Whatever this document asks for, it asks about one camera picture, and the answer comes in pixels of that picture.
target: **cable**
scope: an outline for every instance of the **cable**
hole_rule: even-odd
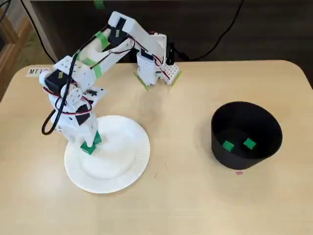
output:
[[[93,66],[91,66],[90,67],[90,69],[93,69],[95,66],[97,66],[98,64],[100,64],[102,61],[104,61],[109,55],[111,55],[111,54],[122,54],[122,53],[124,53],[124,52],[126,52],[126,51],[130,51],[130,50],[132,50],[134,47],[135,47],[135,44],[136,44],[136,42],[135,42],[135,39],[133,38],[133,37],[130,37],[132,40],[133,40],[133,46],[132,46],[132,48],[130,48],[130,49],[126,49],[126,50],[123,50],[123,51],[109,51],[109,53],[105,56],[105,57],[103,57],[101,60],[99,60],[97,63],[95,63]]]
[[[68,78],[67,78],[67,84],[66,84],[66,87],[65,87],[65,92],[64,92],[64,95],[63,95],[63,98],[62,98],[62,102],[61,102],[60,108],[58,109],[58,114],[57,114],[57,116],[56,116],[56,118],[54,120],[54,123],[53,123],[51,129],[46,132],[45,131],[45,127],[47,126],[49,120],[52,118],[53,114],[56,112],[55,109],[52,110],[52,112],[48,115],[48,117],[45,119],[45,121],[43,123],[43,126],[41,128],[42,134],[50,135],[54,131],[55,127],[57,126],[58,121],[60,119],[60,116],[61,116],[61,114],[63,112],[64,105],[66,103],[67,94],[68,94],[68,90],[69,90],[69,85],[71,84],[72,74],[73,74],[73,70],[74,70],[74,65],[75,65],[76,59],[77,59],[79,53],[82,51],[82,49],[84,49],[88,45],[88,43],[91,42],[93,39],[95,39],[95,36],[92,36],[92,38],[89,39],[86,43],[84,43],[78,49],[78,51],[73,55],[72,62],[71,62],[70,67],[69,67],[69,72],[68,72]]]
[[[6,6],[6,9],[4,10],[3,15],[0,18],[0,22],[3,20],[5,14],[7,13],[8,9],[9,9],[9,6],[11,4],[11,0],[8,0],[8,1],[5,1],[5,2],[1,3],[0,7],[3,7],[5,4],[8,4],[8,5]]]
[[[78,50],[74,56],[73,56],[73,59],[72,59],[72,62],[70,64],[70,67],[69,67],[69,72],[68,72],[68,77],[67,77],[67,84],[66,84],[66,87],[65,87],[65,92],[64,92],[64,95],[63,95],[63,98],[62,98],[62,101],[61,101],[61,105],[60,105],[60,108],[58,110],[58,113],[57,113],[57,116],[54,120],[54,123],[52,125],[52,127],[50,128],[49,131],[45,131],[45,127],[46,125],[48,124],[49,120],[51,119],[52,115],[55,113],[55,110],[52,110],[52,112],[49,114],[49,116],[46,118],[46,120],[44,121],[44,124],[41,128],[41,132],[42,134],[44,135],[50,135],[54,129],[56,128],[58,122],[59,122],[59,119],[61,117],[61,114],[62,114],[62,111],[63,111],[63,108],[64,108],[64,105],[65,105],[65,102],[66,102],[66,99],[67,99],[67,94],[68,94],[68,90],[69,90],[69,85],[70,85],[70,82],[72,80],[72,74],[73,74],[73,69],[74,69],[74,65],[75,65],[75,62],[76,62],[76,58],[78,56],[78,54],[80,53],[80,50]]]
[[[50,58],[50,60],[55,64],[56,61],[55,61],[55,60],[51,57],[51,55],[47,52],[47,50],[46,50],[46,48],[45,48],[45,46],[44,46],[44,43],[43,43],[43,41],[42,41],[42,39],[41,39],[41,37],[40,37],[40,34],[39,34],[39,32],[38,32],[38,29],[37,29],[37,27],[36,27],[36,25],[35,25],[33,19],[31,18],[30,13],[29,13],[29,11],[27,10],[27,8],[26,8],[26,6],[25,6],[23,0],[20,0],[20,2],[21,2],[21,4],[22,4],[24,10],[26,11],[26,13],[27,13],[27,15],[28,15],[30,21],[32,22],[32,24],[33,24],[33,26],[34,26],[34,29],[35,29],[35,31],[36,31],[36,34],[37,34],[38,38],[39,38],[40,44],[41,44],[41,46],[43,47],[43,49],[44,49],[46,55],[47,55],[47,56]]]
[[[238,15],[240,13],[240,10],[244,4],[245,0],[241,0],[240,1],[240,4],[238,6],[238,9],[236,11],[236,14],[231,22],[231,24],[229,25],[229,27],[220,35],[220,37],[218,38],[218,40],[216,41],[216,43],[214,44],[214,46],[207,52],[205,53],[204,55],[202,56],[199,56],[197,58],[194,58],[194,59],[190,59],[189,56],[187,54],[185,54],[184,52],[179,52],[177,51],[176,48],[174,48],[174,51],[178,54],[178,56],[183,60],[183,61],[197,61],[197,60],[200,60],[206,56],[208,56],[210,53],[212,53],[212,51],[214,51],[214,49],[219,45],[220,41],[222,40],[222,38],[231,30],[231,28],[233,27],[233,25],[235,24],[237,18],[238,18]]]
[[[61,97],[57,98],[57,100],[55,101],[55,104],[54,104],[54,106],[55,106],[55,108],[56,108],[57,110],[59,110],[59,108],[57,107],[57,104],[58,104],[60,98],[61,98]],[[86,97],[84,97],[84,96],[82,97],[82,100],[86,101],[86,102],[89,104],[89,106],[90,106],[90,108],[89,108],[87,111],[75,112],[75,113],[63,112],[63,111],[62,111],[62,114],[65,114],[65,115],[75,115],[75,116],[77,116],[77,115],[83,115],[83,114],[88,114],[88,113],[90,113],[90,112],[92,111],[92,104],[91,104],[90,101],[89,101]]]

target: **label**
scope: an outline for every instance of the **label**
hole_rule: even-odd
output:
[[[42,68],[42,67],[29,68],[26,77],[39,77],[39,75],[46,70],[51,70],[51,68]]]

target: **beige table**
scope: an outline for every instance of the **beige table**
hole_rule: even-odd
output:
[[[313,91],[286,61],[179,63],[173,87],[148,92],[118,64],[98,80],[96,114],[133,118],[151,141],[130,187],[95,195],[63,165],[62,135],[41,134],[51,111],[37,78],[17,72],[0,103],[3,235],[312,235]],[[224,103],[250,101],[280,122],[281,149],[237,175],[210,150],[210,121]]]

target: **dark background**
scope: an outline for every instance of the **dark background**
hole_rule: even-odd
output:
[[[105,1],[105,9],[96,9],[93,1],[32,1],[58,59],[73,54],[106,25],[112,11],[136,19],[147,31],[166,34],[179,51],[198,57],[229,26],[239,3]],[[231,31],[203,60],[289,60],[304,70],[313,86],[312,54],[312,0],[246,0]]]

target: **white paper plate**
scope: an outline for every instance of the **white paper plate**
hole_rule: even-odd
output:
[[[145,130],[122,116],[98,118],[102,142],[92,155],[68,143],[64,154],[65,170],[73,183],[92,193],[122,190],[135,182],[145,170],[150,142]]]

